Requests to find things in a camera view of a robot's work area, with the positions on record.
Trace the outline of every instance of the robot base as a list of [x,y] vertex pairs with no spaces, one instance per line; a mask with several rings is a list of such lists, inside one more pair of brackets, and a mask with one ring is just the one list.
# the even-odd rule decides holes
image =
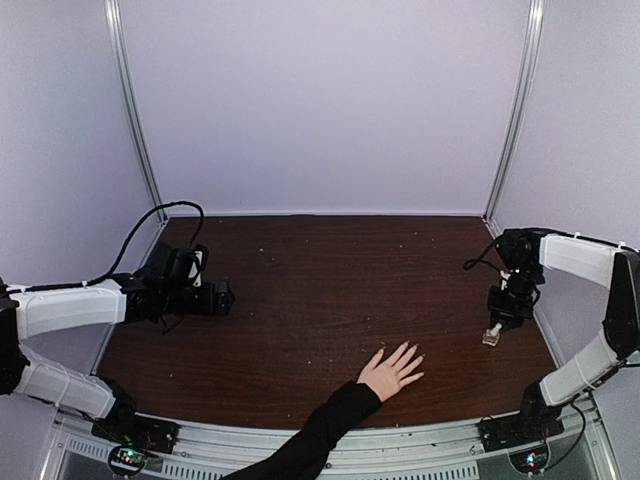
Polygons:
[[520,413],[506,417],[482,420],[478,424],[480,438],[485,452],[514,448],[527,443],[542,441],[564,432],[564,425],[558,419],[547,419],[544,424],[523,421]]

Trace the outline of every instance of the white wall panel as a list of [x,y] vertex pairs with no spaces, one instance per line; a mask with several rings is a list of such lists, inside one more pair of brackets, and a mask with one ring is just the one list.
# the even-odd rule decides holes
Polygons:
[[484,209],[528,1],[121,4],[164,198],[223,214]]
[[[547,2],[538,68],[496,220],[640,246],[640,4]],[[604,289],[550,274],[540,301],[566,360],[598,331]],[[640,376],[597,394],[623,478],[640,472]]]
[[[9,283],[103,273],[150,208],[136,163],[104,3],[0,1],[0,276]],[[157,222],[132,244],[135,268]],[[30,340],[88,371],[105,329]],[[0,397],[0,477],[35,479],[55,409]]]

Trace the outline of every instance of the fingers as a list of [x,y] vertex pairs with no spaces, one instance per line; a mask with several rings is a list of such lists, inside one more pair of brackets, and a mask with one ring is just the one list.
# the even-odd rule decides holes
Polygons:
[[408,366],[406,366],[405,368],[400,370],[400,372],[398,373],[398,378],[402,379],[402,378],[406,377],[407,375],[409,375],[416,368],[418,368],[418,365],[420,365],[423,360],[424,360],[424,355],[420,355],[413,362],[411,362]]
[[371,360],[369,360],[369,363],[365,365],[364,370],[367,370],[367,369],[373,370],[374,368],[376,368],[380,363],[380,360],[382,360],[383,356],[384,356],[384,348],[381,348],[376,352],[376,354],[373,357],[371,357]]
[[400,388],[404,388],[407,385],[410,385],[413,382],[420,380],[422,377],[424,377],[424,372],[416,373],[415,375],[411,375],[410,377],[407,377],[404,380],[400,380]]
[[400,357],[405,352],[408,346],[409,346],[409,342],[404,342],[402,345],[398,347],[398,349],[395,352],[391,354],[389,358],[387,358],[387,360],[384,363],[386,365],[389,365],[390,367],[393,367],[396,364],[396,362],[400,360]]
[[417,343],[413,347],[411,347],[409,350],[407,350],[407,352],[402,357],[400,357],[400,360],[398,360],[396,364],[393,366],[396,372],[399,372],[400,370],[402,370],[407,365],[407,363],[409,363],[411,358],[413,358],[413,356],[415,355],[416,350],[418,350]]

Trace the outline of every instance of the black cable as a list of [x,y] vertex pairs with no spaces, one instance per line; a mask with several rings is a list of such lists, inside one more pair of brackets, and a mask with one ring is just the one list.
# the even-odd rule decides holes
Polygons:
[[536,292],[536,297],[533,299],[533,303],[531,305],[535,306],[536,303],[538,303],[538,300],[540,300],[540,295],[542,295],[542,292],[540,292],[538,287],[536,287],[535,285],[533,286],[533,291]]
[[167,324],[163,322],[164,328],[162,329],[162,336],[164,337],[167,333],[170,333],[171,330],[173,330],[178,325],[180,325],[184,320],[184,317],[185,317],[184,315],[181,315],[180,318],[176,322],[172,323],[170,327],[167,327]]
[[[157,211],[165,209],[165,208],[176,207],[176,206],[179,206],[179,205],[185,205],[185,206],[188,206],[188,207],[195,208],[198,211],[198,214],[200,216],[200,221],[198,222],[198,226],[196,227],[195,231],[193,232],[193,235],[191,236],[191,240],[189,242],[189,248],[191,248],[193,246],[193,243],[198,238],[200,230],[202,230],[202,226],[204,225],[204,210],[197,203],[190,202],[188,200],[178,200],[176,202],[163,203],[162,205],[158,205],[157,207],[153,207],[151,210],[149,210],[147,213],[145,213],[140,220],[138,220],[138,223],[136,223],[136,225],[133,227],[133,229],[129,232],[129,235],[127,235],[127,238],[125,239],[124,243],[122,244],[122,247],[120,248],[120,252],[118,253],[118,256],[116,257],[115,261],[113,262],[113,265],[111,265],[111,268],[109,268],[109,270],[106,273],[104,273],[104,274],[100,275],[99,277],[96,277],[96,278],[94,278],[92,280],[89,280],[87,282],[59,283],[59,284],[52,284],[52,285],[35,285],[35,286],[32,286],[32,287],[25,288],[24,291],[25,292],[40,292],[40,291],[44,291],[44,290],[61,290],[61,289],[64,289],[64,288],[82,288],[82,287],[85,287],[85,286],[90,287],[90,286],[93,286],[93,285],[97,285],[98,283],[104,282],[111,275],[113,275],[115,273],[116,269],[120,265],[120,262],[122,261],[122,257],[124,257],[124,254],[125,254],[127,248],[129,247],[129,243],[131,243],[131,240],[133,239],[135,234],[138,232],[138,230],[140,229],[142,224],[151,215],[153,215]],[[11,294],[14,294],[14,293],[21,293],[22,291],[23,290],[21,290],[21,289],[9,290],[7,292],[4,292],[2,294],[2,296],[11,295]]]
[[496,267],[493,263],[489,262],[488,260],[484,260],[484,257],[486,257],[487,254],[491,251],[491,249],[496,245],[496,243],[498,243],[499,239],[500,237],[496,237],[495,239],[493,239],[493,241],[489,245],[487,245],[487,248],[484,249],[484,251],[480,254],[480,256],[476,258],[471,258],[466,262],[464,262],[462,264],[462,269],[466,272],[468,270],[471,270],[473,267],[475,267],[479,263],[482,263],[483,265],[489,265],[491,268],[500,272],[500,269]]
[[584,412],[582,410],[580,410],[578,407],[576,407],[575,405],[575,401],[578,399],[578,397],[576,396],[573,400],[571,400],[571,403],[569,404],[571,406],[571,408],[573,408],[576,412],[578,412],[580,414],[580,417],[582,418],[582,428],[580,429],[580,433],[578,434],[578,438],[576,438],[576,441],[573,442],[573,445],[571,445],[571,447],[569,447],[569,450],[567,450],[564,455],[562,455],[557,461],[556,463],[554,463],[553,465],[551,465],[550,467],[546,467],[544,469],[545,473],[548,472],[549,470],[556,468],[560,463],[562,463],[562,461],[567,458],[569,455],[571,455],[571,452],[573,452],[576,447],[578,446],[578,444],[580,443],[580,440],[582,440],[582,437],[584,436],[584,431],[587,429],[587,417],[585,417]]

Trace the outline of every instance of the enclosure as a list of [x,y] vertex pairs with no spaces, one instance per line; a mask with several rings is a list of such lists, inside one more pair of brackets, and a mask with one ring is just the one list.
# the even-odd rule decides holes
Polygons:
[[[607,290],[549,269],[535,321],[491,348],[500,278],[462,265],[515,227],[640,247],[638,20],[630,1],[1,2],[4,282],[94,278],[146,211],[186,199],[206,214],[203,279],[236,295],[166,335],[24,344],[179,424],[138,478],[204,480],[271,454],[380,347],[418,342],[425,377],[320,478],[520,478],[477,424],[598,334]],[[160,210],[119,271],[197,224]],[[564,409],[550,463],[577,448],[546,478],[637,478],[636,371],[580,398],[584,432]],[[2,478],[111,478],[113,442],[77,412],[13,394],[0,420]]]

